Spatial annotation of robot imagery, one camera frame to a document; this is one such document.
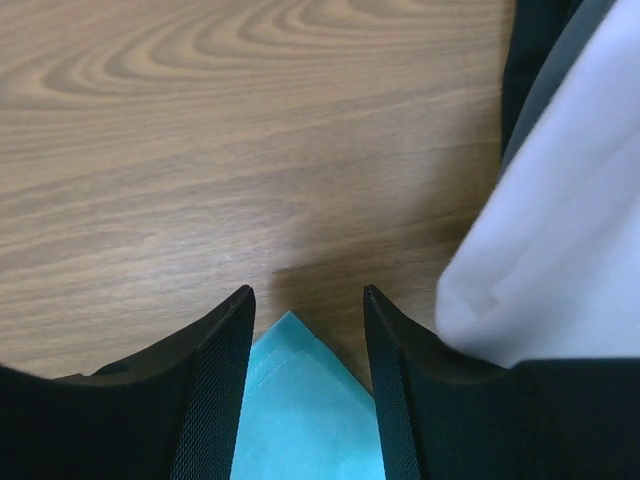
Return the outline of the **teal t-shirt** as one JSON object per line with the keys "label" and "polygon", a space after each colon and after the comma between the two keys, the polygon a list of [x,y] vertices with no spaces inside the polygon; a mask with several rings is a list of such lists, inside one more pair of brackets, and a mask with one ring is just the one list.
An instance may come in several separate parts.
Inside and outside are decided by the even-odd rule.
{"label": "teal t-shirt", "polygon": [[251,348],[231,476],[385,476],[373,398],[291,312]]}

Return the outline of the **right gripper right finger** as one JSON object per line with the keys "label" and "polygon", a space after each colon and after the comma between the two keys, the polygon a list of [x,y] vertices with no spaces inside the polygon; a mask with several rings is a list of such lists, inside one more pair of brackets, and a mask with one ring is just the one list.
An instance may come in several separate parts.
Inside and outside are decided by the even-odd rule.
{"label": "right gripper right finger", "polygon": [[368,286],[363,313],[389,479],[635,479],[639,363],[471,358]]}

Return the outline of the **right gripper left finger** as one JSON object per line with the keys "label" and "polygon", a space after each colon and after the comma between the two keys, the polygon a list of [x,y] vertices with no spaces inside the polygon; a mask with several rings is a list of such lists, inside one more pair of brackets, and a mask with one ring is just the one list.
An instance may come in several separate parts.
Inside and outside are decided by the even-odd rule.
{"label": "right gripper left finger", "polygon": [[1,370],[5,479],[227,479],[256,302],[203,318],[93,374]]}

